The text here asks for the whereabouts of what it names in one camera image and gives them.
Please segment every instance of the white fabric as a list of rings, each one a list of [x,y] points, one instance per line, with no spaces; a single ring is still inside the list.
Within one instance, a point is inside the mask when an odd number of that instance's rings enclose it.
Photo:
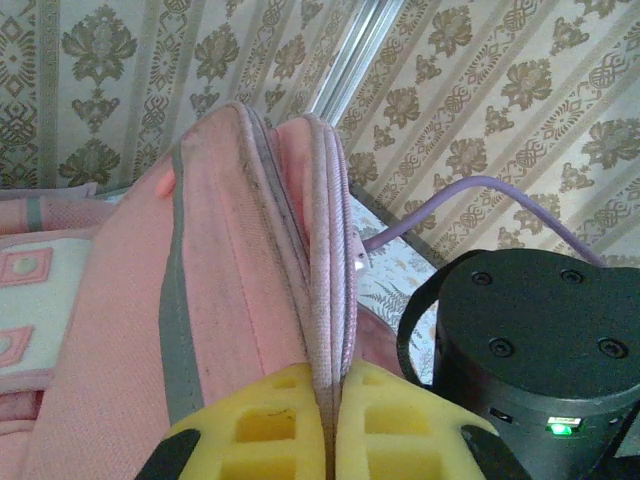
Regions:
[[[50,369],[56,364],[91,241],[62,238],[15,245],[2,252],[49,247],[53,248],[53,254],[46,281],[0,287],[0,331],[29,325],[34,327],[22,360],[0,368],[0,378],[30,370]]]

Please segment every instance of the screw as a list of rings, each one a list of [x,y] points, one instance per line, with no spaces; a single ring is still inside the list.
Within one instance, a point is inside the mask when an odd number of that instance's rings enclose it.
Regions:
[[[513,355],[513,345],[506,338],[495,338],[489,343],[491,352],[500,358],[507,358]]]
[[[629,354],[627,346],[614,338],[603,338],[598,342],[598,348],[607,357],[616,359],[625,358]]]
[[[584,282],[584,276],[577,270],[563,270],[560,272],[560,278],[569,283]]]
[[[489,285],[493,279],[491,275],[486,272],[475,272],[471,275],[471,281],[476,285]]]

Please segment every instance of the gray reflective stripe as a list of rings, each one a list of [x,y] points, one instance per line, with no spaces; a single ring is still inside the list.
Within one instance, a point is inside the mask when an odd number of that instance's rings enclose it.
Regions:
[[[160,293],[160,348],[167,408],[171,425],[204,406],[198,365],[193,347],[182,263],[184,235],[184,166],[180,144],[173,150],[173,236]]]
[[[27,198],[27,228],[30,232],[42,231],[42,214],[40,212],[40,198]]]

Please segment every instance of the black strap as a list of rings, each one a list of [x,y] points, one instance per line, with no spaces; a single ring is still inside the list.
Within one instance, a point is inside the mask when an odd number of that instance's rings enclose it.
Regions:
[[[460,433],[488,480],[533,480],[498,435],[476,425],[464,425]]]
[[[183,430],[162,440],[135,480],[178,480],[200,441],[200,432]]]
[[[423,388],[429,388],[429,386],[424,385],[420,381],[420,378],[418,378],[416,371],[413,369],[413,364],[411,363],[411,357],[409,355],[411,335],[413,335],[413,331],[415,330],[420,317],[422,317],[424,312],[426,312],[427,309],[433,305],[436,300],[438,300],[440,288],[451,271],[462,262],[485,252],[487,252],[487,250],[471,250],[467,253],[463,253],[458,258],[436,271],[429,280],[418,287],[413,295],[411,295],[411,298],[407,303],[407,307],[400,318],[400,323],[398,324],[398,337],[396,339],[398,362],[400,362],[400,368],[402,369],[403,375],[409,382]]]
[[[640,455],[615,457],[620,445],[622,445],[636,420],[640,420],[640,402],[636,402],[633,406],[602,459],[591,474],[586,477],[588,480],[610,480],[612,478],[616,480],[631,480],[638,478]]]

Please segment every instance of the cable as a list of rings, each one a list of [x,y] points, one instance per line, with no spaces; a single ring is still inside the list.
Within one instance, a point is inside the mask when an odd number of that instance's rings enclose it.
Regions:
[[[472,187],[488,187],[504,193],[527,210],[533,212],[540,220],[542,220],[549,228],[551,228],[551,230],[556,232],[576,252],[582,255],[582,257],[591,262],[593,265],[596,265],[598,267],[607,266],[600,259],[600,257],[593,253],[589,249],[589,247],[582,243],[580,239],[578,239],[578,237],[576,237],[567,229],[567,227],[562,225],[562,223],[560,223],[557,218],[555,218],[550,212],[542,208],[542,206],[536,203],[533,199],[522,193],[513,185],[504,183],[497,178],[487,177],[484,175],[466,177],[453,182],[451,185],[448,185],[447,187],[436,193],[429,200],[424,202],[424,204],[422,204],[422,206],[411,215],[406,216],[397,224],[362,242],[364,244],[364,249],[367,251],[367,253],[372,252],[390,242],[394,238],[403,235],[404,233],[418,225],[420,222],[422,222],[431,213],[433,213],[436,208],[449,200],[451,197],[463,190],[466,190],[467,188]]]

